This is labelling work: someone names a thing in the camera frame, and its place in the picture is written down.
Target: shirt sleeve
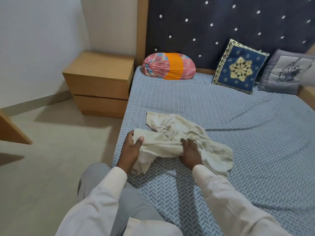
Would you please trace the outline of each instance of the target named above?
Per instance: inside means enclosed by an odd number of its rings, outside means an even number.
[[[88,197],[69,210],[56,236],[109,236],[127,174],[114,167]]]
[[[270,214],[253,206],[223,176],[204,165],[196,165],[192,174],[225,236],[291,235]]]

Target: leg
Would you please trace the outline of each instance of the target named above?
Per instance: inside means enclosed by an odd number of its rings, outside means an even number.
[[[105,163],[94,163],[83,172],[77,199],[80,202],[101,182],[111,169]],[[126,183],[120,194],[119,207],[111,236],[123,235],[129,217],[139,220],[164,221],[155,207],[136,188]]]

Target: tiled floor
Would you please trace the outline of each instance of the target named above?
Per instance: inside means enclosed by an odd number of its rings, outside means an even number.
[[[54,235],[81,173],[111,164],[122,119],[83,116],[70,99],[11,120],[33,144],[0,141],[0,235]]]

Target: mattress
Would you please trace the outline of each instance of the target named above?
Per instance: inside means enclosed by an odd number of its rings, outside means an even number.
[[[136,69],[113,166],[126,134],[150,130],[147,111],[179,114],[234,151],[231,184],[293,235],[315,232],[315,112],[295,95],[253,94],[211,84],[212,76],[163,80]],[[178,158],[157,158],[128,181],[183,235],[222,235],[191,171]]]

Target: wooden headboard frame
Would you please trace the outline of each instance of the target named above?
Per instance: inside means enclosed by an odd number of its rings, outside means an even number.
[[[146,54],[146,38],[147,38],[147,19],[148,19],[149,0],[138,0],[137,15],[137,52],[136,66],[142,65]],[[306,52],[306,54],[315,53],[315,44]],[[196,69],[199,73],[214,75],[215,70],[212,69]]]

